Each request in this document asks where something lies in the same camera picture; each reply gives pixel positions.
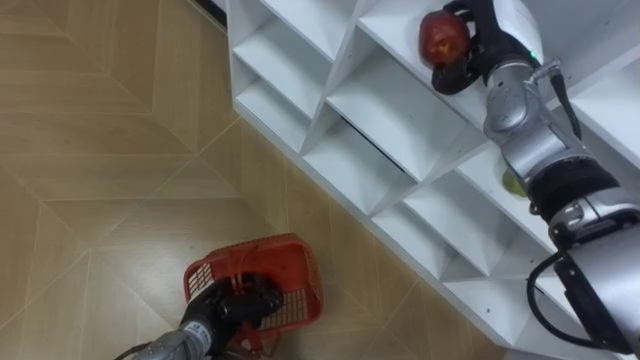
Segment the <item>floor tile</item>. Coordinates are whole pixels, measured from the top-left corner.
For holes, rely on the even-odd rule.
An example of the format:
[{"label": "floor tile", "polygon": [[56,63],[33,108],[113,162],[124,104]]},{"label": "floor tile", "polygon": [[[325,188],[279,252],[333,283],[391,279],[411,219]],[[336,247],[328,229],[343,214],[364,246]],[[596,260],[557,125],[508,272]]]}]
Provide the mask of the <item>floor tile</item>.
[{"label": "floor tile", "polygon": [[391,331],[381,330],[361,360],[418,360]]},{"label": "floor tile", "polygon": [[242,193],[276,229],[287,231],[286,159],[253,126],[242,124]]},{"label": "floor tile", "polygon": [[429,350],[432,359],[463,360],[473,357],[469,320],[427,284],[423,289]]},{"label": "floor tile", "polygon": [[373,328],[315,334],[285,334],[274,358],[356,360],[362,358],[379,332],[379,329]]},{"label": "floor tile", "polygon": [[133,213],[139,203],[138,200],[79,200],[46,204],[78,239],[92,247]]},{"label": "floor tile", "polygon": [[342,206],[331,203],[331,252],[336,281],[382,324],[378,246],[377,239],[362,224]]},{"label": "floor tile", "polygon": [[0,34],[63,35],[30,0],[11,4],[0,12]]},{"label": "floor tile", "polygon": [[38,201],[0,168],[0,324],[24,305],[38,219]]},{"label": "floor tile", "polygon": [[56,25],[64,29],[67,26],[67,18],[70,0],[33,0]]},{"label": "floor tile", "polygon": [[382,321],[386,324],[415,283],[417,275],[383,244],[376,249],[376,276],[380,289]]},{"label": "floor tile", "polygon": [[311,245],[323,281],[333,281],[329,195],[293,164],[287,166],[289,229]]},{"label": "floor tile", "polygon": [[494,344],[489,338],[472,324],[469,324],[474,360],[503,359],[506,350]]},{"label": "floor tile", "polygon": [[147,107],[153,103],[158,0],[119,1],[110,73]]},{"label": "floor tile", "polygon": [[154,196],[163,199],[215,199],[241,195],[204,160],[196,158]]},{"label": "floor tile", "polygon": [[153,341],[167,331],[175,330],[146,303],[138,304],[136,343],[144,344]]},{"label": "floor tile", "polygon": [[335,284],[324,284],[324,312],[304,333],[357,330],[378,327],[369,313]]},{"label": "floor tile", "polygon": [[40,206],[27,300],[61,275],[86,250],[71,230],[46,206]]},{"label": "floor tile", "polygon": [[43,200],[103,200],[147,197],[188,160],[186,155],[16,155],[2,163]]},{"label": "floor tile", "polygon": [[118,0],[69,0],[66,33],[102,69],[109,68]]},{"label": "floor tile", "polygon": [[238,120],[200,156],[236,189],[242,189],[242,121]]},{"label": "floor tile", "polygon": [[27,306],[20,350],[24,359],[79,359],[87,271],[85,256]]},{"label": "floor tile", "polygon": [[20,312],[4,325],[0,325],[0,359],[20,359],[20,340],[24,314]]},{"label": "floor tile", "polygon": [[146,307],[104,259],[91,258],[82,359],[113,360],[138,344],[138,314]]},{"label": "floor tile", "polygon": [[421,360],[431,359],[424,291],[416,284],[400,304],[387,328]]},{"label": "floor tile", "polygon": [[0,69],[97,73],[98,67],[62,36],[0,34]]},{"label": "floor tile", "polygon": [[273,228],[242,199],[149,200],[100,245],[220,247],[273,234]]},{"label": "floor tile", "polygon": [[192,150],[197,148],[200,19],[184,0],[160,1],[154,114]]},{"label": "floor tile", "polygon": [[198,150],[238,118],[231,102],[227,35],[202,17],[200,33]]},{"label": "floor tile", "polygon": [[149,115],[0,113],[0,154],[186,154]]},{"label": "floor tile", "polygon": [[96,250],[94,255],[169,325],[178,326],[186,309],[183,275],[214,249],[212,245],[115,247]]},{"label": "floor tile", "polygon": [[145,113],[113,78],[102,74],[0,70],[0,112]]}]

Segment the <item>basket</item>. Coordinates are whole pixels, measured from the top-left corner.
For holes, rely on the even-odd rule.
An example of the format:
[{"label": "basket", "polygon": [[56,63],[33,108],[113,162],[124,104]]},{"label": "basket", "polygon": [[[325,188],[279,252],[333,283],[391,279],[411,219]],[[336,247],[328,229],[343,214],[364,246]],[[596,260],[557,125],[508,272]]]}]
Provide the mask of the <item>basket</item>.
[{"label": "basket", "polygon": [[[271,356],[280,334],[308,325],[322,314],[323,297],[320,275],[311,248],[295,234],[270,236],[211,252],[191,264],[184,275],[187,301],[197,296],[216,279],[229,277],[234,291],[241,293],[243,272],[259,273],[271,279],[284,293],[282,308],[262,320],[259,329],[247,323],[234,338],[245,340],[254,355]],[[270,353],[262,341],[276,338]]]}]

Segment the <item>white shelf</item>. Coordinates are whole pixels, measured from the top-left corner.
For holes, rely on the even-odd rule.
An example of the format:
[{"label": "white shelf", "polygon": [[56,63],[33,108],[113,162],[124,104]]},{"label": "white shelf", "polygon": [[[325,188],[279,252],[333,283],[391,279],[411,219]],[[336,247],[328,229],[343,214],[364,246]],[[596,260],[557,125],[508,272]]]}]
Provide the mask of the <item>white shelf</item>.
[{"label": "white shelf", "polygon": [[416,181],[469,126],[382,49],[327,102]]},{"label": "white shelf", "polygon": [[[489,278],[494,280],[524,280],[531,270],[546,259],[548,253],[525,232],[519,230],[507,246],[500,261],[491,269]],[[456,258],[442,276],[445,283],[479,280],[484,278],[467,260]]]},{"label": "white shelf", "polygon": [[555,252],[556,247],[549,238],[547,224],[539,216],[529,213],[529,199],[514,195],[502,186],[502,175],[506,168],[500,150],[491,144],[460,165],[458,172],[541,246],[550,253]]},{"label": "white shelf", "polygon": [[500,261],[517,230],[455,172],[411,195],[405,203],[485,275]]},{"label": "white shelf", "polygon": [[337,121],[304,159],[364,213],[407,175],[344,121]]},{"label": "white shelf", "polygon": [[445,285],[504,342],[516,342],[531,313],[524,280],[480,280]]},{"label": "white shelf", "polygon": [[357,0],[262,0],[327,60],[333,61]]},{"label": "white shelf", "polygon": [[572,103],[586,115],[582,122],[640,168],[640,60],[574,96]]},{"label": "white shelf", "polygon": [[440,278],[449,264],[459,257],[451,246],[404,204],[377,215],[373,221],[436,278]]},{"label": "white shelf", "polygon": [[313,118],[330,64],[287,25],[274,19],[233,51],[303,114]]},{"label": "white shelf", "polygon": [[[418,52],[420,22],[427,13],[441,10],[448,2],[380,0],[359,20],[358,25],[431,88],[432,70],[425,65]],[[460,94],[440,97],[464,118],[481,128],[486,116],[487,98],[486,88],[481,81]]]},{"label": "white shelf", "polygon": [[309,119],[293,108],[263,80],[257,80],[236,97],[236,103],[251,112],[294,151],[304,141]]}]

